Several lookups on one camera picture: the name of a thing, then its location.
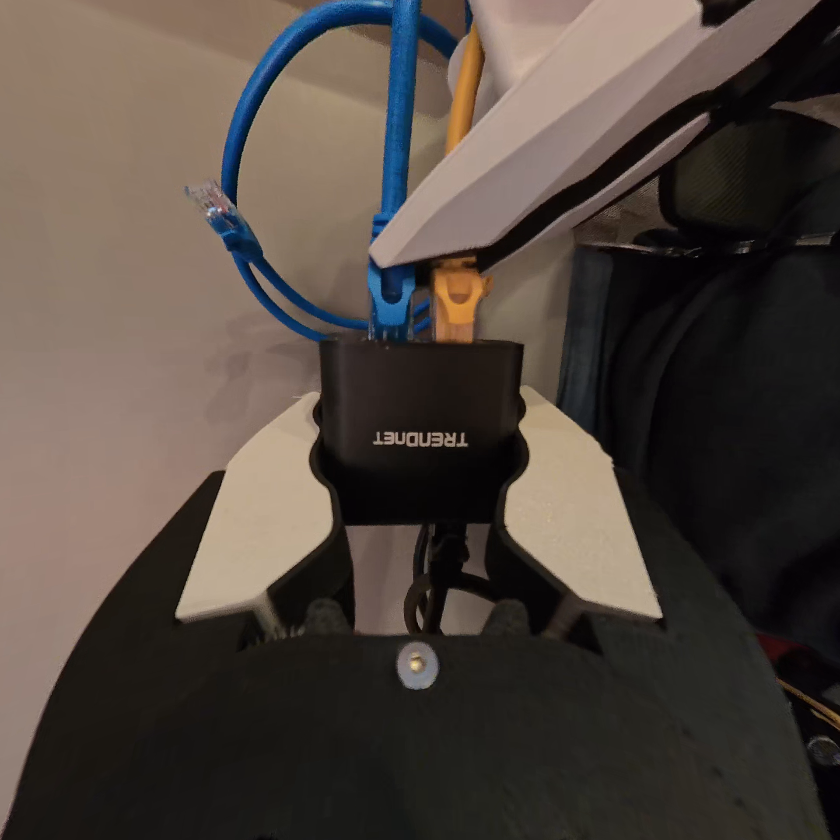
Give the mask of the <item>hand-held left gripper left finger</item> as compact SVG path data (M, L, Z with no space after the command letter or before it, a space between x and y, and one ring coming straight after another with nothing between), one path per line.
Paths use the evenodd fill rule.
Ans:
M310 392L229 461L175 619L251 613L292 634L318 599L355 624L354 568L334 489L316 462L320 395Z

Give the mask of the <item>black office chair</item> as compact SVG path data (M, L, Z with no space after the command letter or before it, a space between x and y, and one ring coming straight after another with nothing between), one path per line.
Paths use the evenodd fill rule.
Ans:
M669 164L658 204L688 245L707 250L838 246L838 179L838 128L772 109Z

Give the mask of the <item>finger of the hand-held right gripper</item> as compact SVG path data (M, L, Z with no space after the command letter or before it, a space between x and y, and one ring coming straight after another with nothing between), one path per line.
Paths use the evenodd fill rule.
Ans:
M686 74L703 91L700 22ZM658 112L649 97L619 119L489 112L447 153L378 235L380 268L476 256L488 269L554 230L572 228L645 182L734 117L697 112L697 93Z
M685 64L697 2L470 2L485 63L475 119L489 112L619 119L697 93Z

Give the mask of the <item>black ethernet adapter box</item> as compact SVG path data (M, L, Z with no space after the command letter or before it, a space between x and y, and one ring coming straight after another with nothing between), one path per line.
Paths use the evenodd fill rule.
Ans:
M490 523L519 468L523 346L319 345L320 470L349 526Z

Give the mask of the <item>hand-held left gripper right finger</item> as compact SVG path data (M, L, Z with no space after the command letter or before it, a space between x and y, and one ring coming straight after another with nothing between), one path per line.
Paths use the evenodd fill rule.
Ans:
M536 635L566 636L587 614L660 622L611 457L537 391L520 396L517 467L488 532L490 583L525 606Z

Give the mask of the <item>person's legs in jeans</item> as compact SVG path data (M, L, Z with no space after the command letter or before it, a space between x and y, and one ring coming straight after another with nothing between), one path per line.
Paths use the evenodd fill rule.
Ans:
M557 407L596 435L600 375L613 259L599 249L574 252L563 334Z

